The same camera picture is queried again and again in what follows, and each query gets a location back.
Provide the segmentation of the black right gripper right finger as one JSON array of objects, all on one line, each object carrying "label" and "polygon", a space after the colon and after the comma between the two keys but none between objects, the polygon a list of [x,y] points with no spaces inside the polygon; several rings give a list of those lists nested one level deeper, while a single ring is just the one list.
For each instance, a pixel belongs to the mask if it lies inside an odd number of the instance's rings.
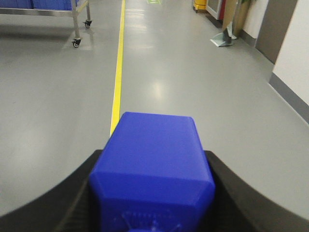
[{"label": "black right gripper right finger", "polygon": [[206,150],[215,183],[206,232],[307,232],[309,221],[267,198]]}]

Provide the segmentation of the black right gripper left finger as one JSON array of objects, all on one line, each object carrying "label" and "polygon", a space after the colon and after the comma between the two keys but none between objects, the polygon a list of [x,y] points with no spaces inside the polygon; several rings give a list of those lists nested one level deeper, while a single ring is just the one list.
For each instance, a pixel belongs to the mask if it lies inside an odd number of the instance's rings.
[{"label": "black right gripper left finger", "polygon": [[2,232],[97,232],[89,175],[102,151],[95,150],[51,190],[2,216]]}]

